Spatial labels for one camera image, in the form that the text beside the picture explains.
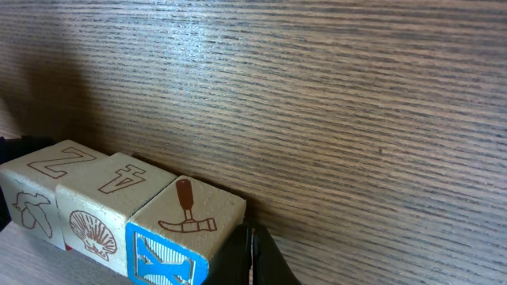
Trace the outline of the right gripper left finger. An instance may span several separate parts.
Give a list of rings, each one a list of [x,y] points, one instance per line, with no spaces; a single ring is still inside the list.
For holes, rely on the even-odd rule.
[[[23,135],[20,138],[6,139],[1,137],[1,163],[12,161],[13,159],[30,154],[34,151],[43,149],[55,144],[55,140],[48,137],[35,137]],[[0,230],[3,230],[10,222],[11,217],[7,209],[7,204],[3,190],[1,190],[1,224]]]

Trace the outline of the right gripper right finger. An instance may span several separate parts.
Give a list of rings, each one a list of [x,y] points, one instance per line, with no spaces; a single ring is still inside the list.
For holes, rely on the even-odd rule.
[[[203,285],[301,285],[266,227],[237,226],[210,265]]]

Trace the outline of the plain block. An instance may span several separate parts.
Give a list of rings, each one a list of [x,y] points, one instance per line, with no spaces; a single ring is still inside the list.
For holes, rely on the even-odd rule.
[[[56,186],[106,155],[71,140],[1,165],[1,189],[14,223],[65,250]]]

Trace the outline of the blue X block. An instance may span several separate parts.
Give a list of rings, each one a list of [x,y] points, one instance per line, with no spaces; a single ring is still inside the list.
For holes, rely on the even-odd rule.
[[[242,197],[179,176],[128,220],[128,278],[135,284],[203,283],[245,212]]]

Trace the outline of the block with red drawing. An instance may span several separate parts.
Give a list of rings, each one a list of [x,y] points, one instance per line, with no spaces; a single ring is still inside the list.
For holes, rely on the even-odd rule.
[[[126,276],[127,221],[176,176],[115,153],[56,186],[64,241],[72,249]]]

